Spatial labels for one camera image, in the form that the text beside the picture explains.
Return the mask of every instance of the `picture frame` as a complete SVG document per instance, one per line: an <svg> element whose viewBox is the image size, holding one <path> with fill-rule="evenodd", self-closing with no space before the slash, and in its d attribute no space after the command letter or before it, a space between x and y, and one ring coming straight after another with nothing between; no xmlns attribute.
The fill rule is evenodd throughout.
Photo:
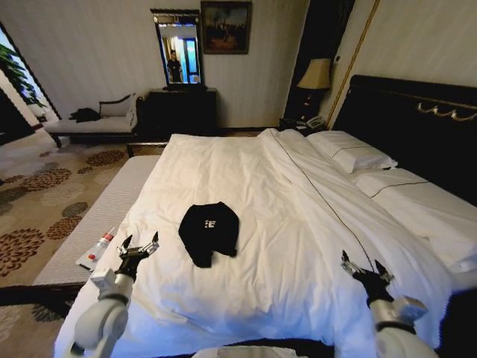
<svg viewBox="0 0 477 358"><path fill-rule="evenodd" d="M251 1L201 1L204 54L248 54Z"/></svg>

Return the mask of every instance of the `mirror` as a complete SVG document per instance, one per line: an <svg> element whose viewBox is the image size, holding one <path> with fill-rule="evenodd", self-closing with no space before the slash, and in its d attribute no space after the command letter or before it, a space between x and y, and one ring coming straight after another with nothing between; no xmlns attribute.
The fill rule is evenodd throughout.
<svg viewBox="0 0 477 358"><path fill-rule="evenodd" d="M151 10L168 88L202 84L199 10Z"/></svg>

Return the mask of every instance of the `white duvet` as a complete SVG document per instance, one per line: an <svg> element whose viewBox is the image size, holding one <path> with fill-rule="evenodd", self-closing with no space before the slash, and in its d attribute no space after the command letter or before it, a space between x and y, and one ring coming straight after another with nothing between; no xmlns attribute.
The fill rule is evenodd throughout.
<svg viewBox="0 0 477 358"><path fill-rule="evenodd" d="M194 266L177 233L193 204L223 201L240 219L237 257ZM133 234L159 250L139 265L129 321L114 357L187 354L249 339L307 338L340 357L374 357L373 322L341 251L395 276L393 296L421 300L417 333L432 347L451 293L446 269L383 209L294 131L257 138L173 135L137 202L98 263L119 267L116 246ZM60 357L98 290L88 282L55 344Z"/></svg>

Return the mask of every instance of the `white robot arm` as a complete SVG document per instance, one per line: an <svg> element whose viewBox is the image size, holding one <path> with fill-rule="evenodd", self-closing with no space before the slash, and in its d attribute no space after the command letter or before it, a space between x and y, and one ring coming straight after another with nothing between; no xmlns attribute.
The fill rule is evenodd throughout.
<svg viewBox="0 0 477 358"><path fill-rule="evenodd" d="M386 287L394 279L376 261L378 273L360 268L343 251L343 269L360 281L367 293L367 305L376 329L376 350L379 358L438 358L438 355L418 336L414 322L427 313L426 306L416 299L403 296L394 300Z"/></svg>
<svg viewBox="0 0 477 358"><path fill-rule="evenodd" d="M159 247L158 233L152 242L141 248L127 248L131 238L129 236L119 248L122 264L116 273L108 269L91 276L91 281L99 288L98 302L76 322L75 337L64 357L84 357L86 351L92 351L88 357L107 358L113 352L114 344L126 328L127 308L137 267L141 260L152 255Z"/></svg>

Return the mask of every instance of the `dresser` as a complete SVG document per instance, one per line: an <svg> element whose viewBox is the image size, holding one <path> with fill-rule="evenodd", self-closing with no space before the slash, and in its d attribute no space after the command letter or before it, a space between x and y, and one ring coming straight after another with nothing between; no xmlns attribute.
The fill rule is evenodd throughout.
<svg viewBox="0 0 477 358"><path fill-rule="evenodd" d="M142 107L141 134L168 139L171 134L213 136L217 134L217 91L153 89Z"/></svg>

